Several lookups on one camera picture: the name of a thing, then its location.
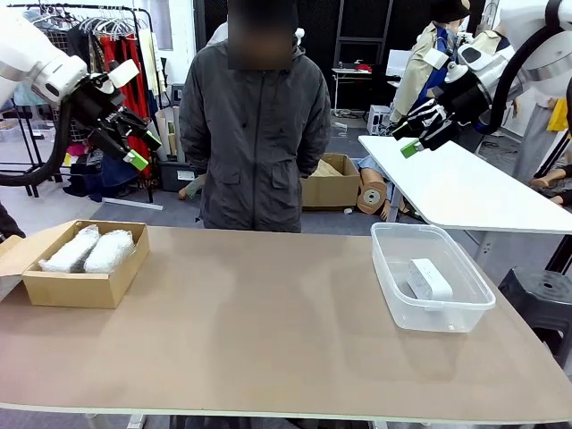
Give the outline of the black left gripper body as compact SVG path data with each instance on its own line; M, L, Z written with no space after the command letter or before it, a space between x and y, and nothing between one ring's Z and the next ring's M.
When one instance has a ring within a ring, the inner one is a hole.
M110 94L96 87L76 88L70 95L71 117L84 130L96 128L128 136L128 128L119 121L125 96L119 89Z

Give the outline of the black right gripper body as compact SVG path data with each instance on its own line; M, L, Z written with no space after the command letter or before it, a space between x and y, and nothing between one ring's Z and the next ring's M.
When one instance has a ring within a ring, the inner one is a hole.
M439 104L454 122L467 123L478 119L490 109L491 97L482 82L467 71L451 83L444 83Z

